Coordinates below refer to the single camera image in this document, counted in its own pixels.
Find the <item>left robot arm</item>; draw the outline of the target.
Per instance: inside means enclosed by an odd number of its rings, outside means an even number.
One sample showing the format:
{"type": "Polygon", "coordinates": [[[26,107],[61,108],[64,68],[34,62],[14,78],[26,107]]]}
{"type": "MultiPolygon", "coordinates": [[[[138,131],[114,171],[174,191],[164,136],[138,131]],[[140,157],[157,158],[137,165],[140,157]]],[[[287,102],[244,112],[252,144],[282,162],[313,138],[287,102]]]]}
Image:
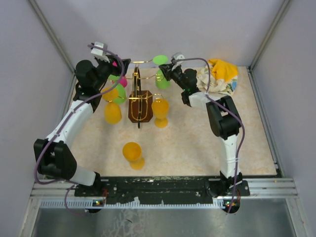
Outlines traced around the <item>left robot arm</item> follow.
{"type": "Polygon", "coordinates": [[[92,196],[103,190],[100,174],[78,165],[70,147],[85,122],[96,111],[101,101],[101,90],[109,76],[125,76],[130,59],[118,60],[109,56],[107,60],[95,57],[97,66],[89,60],[76,65],[77,83],[71,106],[57,127],[45,139],[34,142],[36,166],[34,178],[39,184],[38,174],[52,177],[54,181],[65,180],[85,186],[92,196]]]}

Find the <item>orange wine glass front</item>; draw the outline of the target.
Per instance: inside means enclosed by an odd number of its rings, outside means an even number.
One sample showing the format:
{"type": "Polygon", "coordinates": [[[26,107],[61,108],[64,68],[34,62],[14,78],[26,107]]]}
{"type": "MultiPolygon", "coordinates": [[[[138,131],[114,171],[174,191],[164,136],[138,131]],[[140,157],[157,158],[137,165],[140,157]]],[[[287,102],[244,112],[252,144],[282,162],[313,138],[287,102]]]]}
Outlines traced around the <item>orange wine glass front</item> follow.
{"type": "Polygon", "coordinates": [[[139,144],[135,142],[126,143],[122,149],[122,154],[132,169],[140,170],[144,167],[145,160],[139,144]]]}

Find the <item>pink wine glass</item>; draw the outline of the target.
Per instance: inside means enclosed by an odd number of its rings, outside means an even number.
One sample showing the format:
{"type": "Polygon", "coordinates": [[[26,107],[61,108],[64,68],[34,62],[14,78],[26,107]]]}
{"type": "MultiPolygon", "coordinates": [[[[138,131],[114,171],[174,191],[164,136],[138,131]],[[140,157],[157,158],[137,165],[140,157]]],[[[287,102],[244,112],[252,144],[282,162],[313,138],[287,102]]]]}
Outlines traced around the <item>pink wine glass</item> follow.
{"type": "Polygon", "coordinates": [[[121,84],[124,88],[127,87],[127,79],[126,79],[126,76],[123,76],[123,77],[122,77],[122,79],[120,80],[120,84],[121,84]]]}

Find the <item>orange wine glass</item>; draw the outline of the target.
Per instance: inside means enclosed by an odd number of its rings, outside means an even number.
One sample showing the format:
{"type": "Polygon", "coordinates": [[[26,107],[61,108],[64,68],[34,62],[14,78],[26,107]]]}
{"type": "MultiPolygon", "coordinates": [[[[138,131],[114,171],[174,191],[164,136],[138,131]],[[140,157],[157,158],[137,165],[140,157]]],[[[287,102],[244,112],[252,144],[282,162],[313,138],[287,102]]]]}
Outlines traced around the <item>orange wine glass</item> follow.
{"type": "Polygon", "coordinates": [[[132,169],[140,170],[144,167],[145,160],[139,144],[135,142],[126,143],[122,149],[122,154],[132,169]]]}
{"type": "Polygon", "coordinates": [[[104,119],[109,124],[116,124],[122,119],[120,106],[114,101],[118,96],[116,88],[102,95],[102,99],[107,102],[104,107],[104,119]]]}
{"type": "Polygon", "coordinates": [[[154,124],[158,128],[164,128],[168,125],[169,103],[162,98],[156,98],[152,103],[152,110],[155,116],[154,124]]]}

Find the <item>green wine glass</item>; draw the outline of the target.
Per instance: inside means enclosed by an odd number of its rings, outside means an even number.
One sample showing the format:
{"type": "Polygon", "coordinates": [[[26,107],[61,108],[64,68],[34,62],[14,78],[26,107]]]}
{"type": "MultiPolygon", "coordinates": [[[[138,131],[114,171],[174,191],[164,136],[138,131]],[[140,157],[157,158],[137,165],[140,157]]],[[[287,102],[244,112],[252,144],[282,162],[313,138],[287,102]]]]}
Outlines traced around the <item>green wine glass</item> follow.
{"type": "MultiPolygon", "coordinates": [[[[109,76],[109,80],[112,82],[112,84],[116,83],[118,79],[119,79],[119,76],[114,76],[114,75],[109,76]]],[[[120,84],[120,82],[116,86],[116,89],[118,91],[118,97],[114,100],[114,102],[120,105],[126,101],[126,92],[125,92],[125,88],[120,84]]]]}
{"type": "MultiPolygon", "coordinates": [[[[159,66],[167,62],[168,57],[165,55],[157,55],[153,58],[153,63],[159,66]]],[[[158,89],[167,89],[170,87],[170,82],[166,80],[161,69],[156,72],[156,87],[158,89]]]]}

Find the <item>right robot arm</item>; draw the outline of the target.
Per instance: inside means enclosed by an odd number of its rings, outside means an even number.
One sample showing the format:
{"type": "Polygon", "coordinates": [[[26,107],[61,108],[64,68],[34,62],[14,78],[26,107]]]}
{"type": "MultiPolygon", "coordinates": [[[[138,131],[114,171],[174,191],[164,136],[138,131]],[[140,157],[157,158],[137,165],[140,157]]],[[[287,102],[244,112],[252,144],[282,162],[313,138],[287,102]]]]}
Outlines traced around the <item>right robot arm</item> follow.
{"type": "Polygon", "coordinates": [[[213,196],[232,195],[242,182],[242,173],[238,166],[237,140],[241,119],[231,96],[213,98],[202,92],[197,86],[197,71],[182,70],[181,66],[163,64],[159,66],[167,81],[173,80],[182,90],[182,101],[190,107],[207,111],[213,134],[220,138],[223,155],[220,159],[220,180],[207,187],[213,196]]]}

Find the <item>green wine glass front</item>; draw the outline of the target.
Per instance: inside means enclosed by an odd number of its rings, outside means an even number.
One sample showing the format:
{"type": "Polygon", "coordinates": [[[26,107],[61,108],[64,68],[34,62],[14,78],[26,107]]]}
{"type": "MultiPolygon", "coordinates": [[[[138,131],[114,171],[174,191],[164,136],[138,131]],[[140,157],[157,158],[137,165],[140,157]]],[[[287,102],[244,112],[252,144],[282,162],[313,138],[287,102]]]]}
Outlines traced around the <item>green wine glass front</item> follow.
{"type": "MultiPolygon", "coordinates": [[[[167,62],[168,57],[165,55],[157,55],[153,58],[153,63],[159,66],[167,62]]],[[[156,87],[158,89],[167,89],[170,87],[170,82],[166,80],[161,69],[156,72],[156,87]]]]}

